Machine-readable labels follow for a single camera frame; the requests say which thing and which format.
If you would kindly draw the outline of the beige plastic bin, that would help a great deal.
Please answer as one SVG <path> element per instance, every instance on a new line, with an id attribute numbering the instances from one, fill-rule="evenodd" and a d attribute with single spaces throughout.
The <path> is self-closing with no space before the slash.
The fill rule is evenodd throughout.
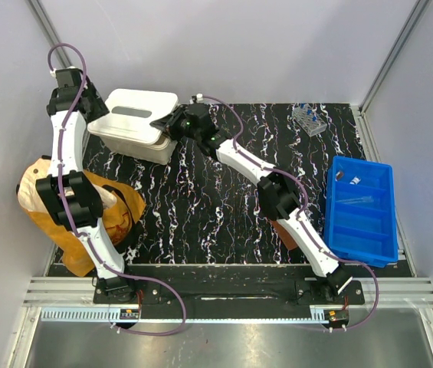
<path id="1" fill-rule="evenodd" d="M 102 137 L 101 140 L 111 152 L 160 165 L 169 163 L 178 143 L 166 136 L 161 136 L 153 144 L 135 143 L 107 137 Z"/>

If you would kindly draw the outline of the white plastic lid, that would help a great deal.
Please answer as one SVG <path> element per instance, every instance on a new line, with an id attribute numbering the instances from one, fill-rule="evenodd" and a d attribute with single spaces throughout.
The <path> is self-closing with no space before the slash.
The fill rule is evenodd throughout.
<path id="1" fill-rule="evenodd" d="M 113 90 L 105 101 L 109 113 L 87 125 L 90 133 L 103 138 L 149 145 L 162 132 L 151 123 L 169 115 L 179 104 L 176 94 L 149 90 Z"/>

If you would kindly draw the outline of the white capped tube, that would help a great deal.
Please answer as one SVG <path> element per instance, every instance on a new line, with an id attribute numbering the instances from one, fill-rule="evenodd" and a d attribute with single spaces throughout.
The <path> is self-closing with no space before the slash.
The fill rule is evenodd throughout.
<path id="1" fill-rule="evenodd" d="M 351 180 L 350 180 L 350 184 L 351 185 L 357 185 L 357 184 L 359 184 L 360 183 L 360 181 L 361 181 L 361 179 L 358 177 L 358 176 L 355 176 L 355 177 L 353 177 Z"/>

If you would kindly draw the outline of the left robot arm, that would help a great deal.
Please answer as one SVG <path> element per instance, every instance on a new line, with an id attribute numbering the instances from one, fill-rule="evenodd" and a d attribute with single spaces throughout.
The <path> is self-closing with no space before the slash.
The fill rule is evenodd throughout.
<path id="1" fill-rule="evenodd" d="M 75 67 L 56 70 L 47 113 L 53 128 L 48 173 L 35 186 L 55 225 L 83 246 L 97 271 L 96 293 L 104 303 L 129 303 L 136 283 L 123 276 L 125 263 L 103 224 L 103 203 L 83 169 L 87 124 L 109 113 L 88 76 Z"/>

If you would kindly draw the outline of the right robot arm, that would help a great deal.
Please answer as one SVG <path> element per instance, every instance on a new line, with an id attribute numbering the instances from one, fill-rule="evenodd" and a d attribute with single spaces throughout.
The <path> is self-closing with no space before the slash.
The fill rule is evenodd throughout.
<path id="1" fill-rule="evenodd" d="M 304 213 L 306 191 L 295 176 L 249 153 L 213 123 L 209 106 L 194 103 L 179 106 L 150 123 L 171 140 L 193 140 L 201 152 L 231 167 L 258 189 L 261 214 L 275 222 L 305 254 L 316 277 L 319 292 L 330 304 L 346 296 L 353 277 L 325 245 Z"/>

